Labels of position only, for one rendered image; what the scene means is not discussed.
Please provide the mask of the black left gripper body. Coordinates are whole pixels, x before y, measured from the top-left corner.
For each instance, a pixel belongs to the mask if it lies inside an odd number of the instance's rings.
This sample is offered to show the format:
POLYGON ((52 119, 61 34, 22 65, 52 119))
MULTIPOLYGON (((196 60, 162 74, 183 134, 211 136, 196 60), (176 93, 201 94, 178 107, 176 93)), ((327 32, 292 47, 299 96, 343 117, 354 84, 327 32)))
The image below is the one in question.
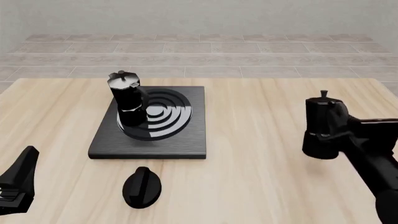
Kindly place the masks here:
POLYGON ((34 189, 26 184, 0 184, 0 214, 26 213, 34 199, 34 189))

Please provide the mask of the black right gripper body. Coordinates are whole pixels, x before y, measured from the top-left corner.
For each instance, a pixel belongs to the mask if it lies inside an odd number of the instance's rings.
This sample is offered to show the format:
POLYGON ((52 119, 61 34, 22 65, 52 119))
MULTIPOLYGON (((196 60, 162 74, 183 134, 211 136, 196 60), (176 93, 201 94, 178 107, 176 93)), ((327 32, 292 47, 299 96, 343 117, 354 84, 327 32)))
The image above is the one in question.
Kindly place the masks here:
POLYGON ((398 119, 358 119, 349 117, 348 127, 357 138, 370 139, 381 149, 393 149, 398 141, 398 119))

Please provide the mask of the round black stove knob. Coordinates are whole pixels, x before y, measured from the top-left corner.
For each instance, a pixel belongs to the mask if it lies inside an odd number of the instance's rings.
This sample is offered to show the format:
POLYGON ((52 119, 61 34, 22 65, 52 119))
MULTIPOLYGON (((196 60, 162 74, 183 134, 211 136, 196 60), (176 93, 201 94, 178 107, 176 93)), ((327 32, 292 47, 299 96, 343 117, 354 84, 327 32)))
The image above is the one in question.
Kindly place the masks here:
POLYGON ((148 167, 138 167, 123 185, 124 201, 132 208, 142 209, 153 205, 160 197, 162 184, 156 173, 148 167))

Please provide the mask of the black moka pot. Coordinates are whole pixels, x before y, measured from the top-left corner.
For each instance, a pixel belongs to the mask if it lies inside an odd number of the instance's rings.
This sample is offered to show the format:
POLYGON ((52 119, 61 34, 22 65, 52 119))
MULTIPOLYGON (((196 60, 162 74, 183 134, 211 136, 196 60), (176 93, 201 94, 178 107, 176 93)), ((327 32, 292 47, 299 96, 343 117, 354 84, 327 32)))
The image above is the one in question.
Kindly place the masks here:
POLYGON ((121 124, 138 126, 146 122, 149 94, 141 86, 137 74, 120 70, 109 74, 107 82, 118 105, 121 124))
POLYGON ((345 106, 345 104, 341 100, 327 97, 328 91, 326 90, 322 90, 320 93, 319 97, 305 100, 307 128, 303 137, 302 151, 312 158, 331 160, 337 158, 339 154, 337 145, 343 136, 330 141, 319 140, 317 138, 318 119, 327 106, 345 106))

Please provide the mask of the black moka pot, faceted lid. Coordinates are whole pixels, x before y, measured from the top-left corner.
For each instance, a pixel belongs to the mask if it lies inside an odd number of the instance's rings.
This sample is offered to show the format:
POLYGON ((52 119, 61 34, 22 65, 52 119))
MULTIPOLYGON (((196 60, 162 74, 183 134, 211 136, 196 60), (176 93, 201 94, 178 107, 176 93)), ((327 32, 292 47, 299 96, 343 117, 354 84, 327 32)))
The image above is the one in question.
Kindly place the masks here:
POLYGON ((121 124, 138 126, 146 122, 149 94, 141 86, 137 74, 120 70, 109 74, 107 82, 118 105, 121 124))

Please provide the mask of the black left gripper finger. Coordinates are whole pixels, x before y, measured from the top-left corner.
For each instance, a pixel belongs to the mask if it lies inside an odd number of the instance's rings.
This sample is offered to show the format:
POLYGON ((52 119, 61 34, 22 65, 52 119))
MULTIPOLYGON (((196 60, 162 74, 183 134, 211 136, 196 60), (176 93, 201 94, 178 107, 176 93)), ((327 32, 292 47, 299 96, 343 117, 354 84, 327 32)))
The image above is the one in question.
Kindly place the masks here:
POLYGON ((39 151, 27 146, 15 162, 0 175, 0 187, 33 187, 39 151))

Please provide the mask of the flat black stove plate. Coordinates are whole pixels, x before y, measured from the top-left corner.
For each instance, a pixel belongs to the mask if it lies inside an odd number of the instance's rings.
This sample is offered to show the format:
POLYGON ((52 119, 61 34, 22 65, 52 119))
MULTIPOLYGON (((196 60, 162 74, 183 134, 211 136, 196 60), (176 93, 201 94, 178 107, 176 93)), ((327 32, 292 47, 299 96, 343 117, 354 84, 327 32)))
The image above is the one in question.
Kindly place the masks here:
POLYGON ((126 126, 113 100, 88 150, 90 159, 205 159, 205 88, 146 86, 147 120, 126 126))

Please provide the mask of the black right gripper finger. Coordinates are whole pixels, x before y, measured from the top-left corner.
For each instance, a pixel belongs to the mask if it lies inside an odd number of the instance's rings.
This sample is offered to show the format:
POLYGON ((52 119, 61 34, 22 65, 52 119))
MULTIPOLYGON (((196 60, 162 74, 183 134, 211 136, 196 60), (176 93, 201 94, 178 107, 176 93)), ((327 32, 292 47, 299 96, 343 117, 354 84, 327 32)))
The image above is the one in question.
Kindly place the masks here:
POLYGON ((319 117, 317 138, 330 141, 348 133, 349 113, 346 106, 327 106, 319 117))

